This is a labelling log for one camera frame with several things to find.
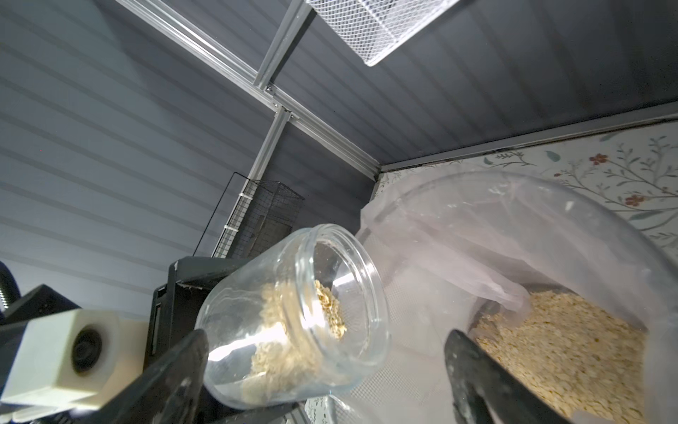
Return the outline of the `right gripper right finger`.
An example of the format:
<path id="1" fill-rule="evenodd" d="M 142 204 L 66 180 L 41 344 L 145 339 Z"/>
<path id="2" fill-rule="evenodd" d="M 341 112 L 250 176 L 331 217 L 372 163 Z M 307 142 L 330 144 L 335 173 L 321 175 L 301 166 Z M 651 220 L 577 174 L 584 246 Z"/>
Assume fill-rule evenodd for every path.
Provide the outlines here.
<path id="1" fill-rule="evenodd" d="M 461 330 L 452 330 L 444 359 L 457 423 L 567 423 Z"/>

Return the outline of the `oatmeal glass jar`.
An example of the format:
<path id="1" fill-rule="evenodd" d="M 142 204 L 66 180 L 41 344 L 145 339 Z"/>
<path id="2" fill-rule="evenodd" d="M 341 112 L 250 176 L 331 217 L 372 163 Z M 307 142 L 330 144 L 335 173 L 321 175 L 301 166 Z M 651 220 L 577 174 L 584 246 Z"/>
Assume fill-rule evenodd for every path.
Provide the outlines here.
<path id="1" fill-rule="evenodd" d="M 295 231 L 222 279 L 196 328 L 208 338 L 206 390 L 240 410 L 352 390 L 390 344 L 378 270 L 337 224 Z"/>

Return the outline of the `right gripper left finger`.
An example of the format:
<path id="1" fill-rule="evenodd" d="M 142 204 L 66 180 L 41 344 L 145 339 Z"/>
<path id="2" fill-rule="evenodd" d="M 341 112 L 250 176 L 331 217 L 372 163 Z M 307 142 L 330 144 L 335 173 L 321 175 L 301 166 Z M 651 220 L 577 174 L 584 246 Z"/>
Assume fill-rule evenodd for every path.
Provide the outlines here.
<path id="1" fill-rule="evenodd" d="M 194 330 L 86 423 L 192 423 L 208 360 L 208 338 Z"/>

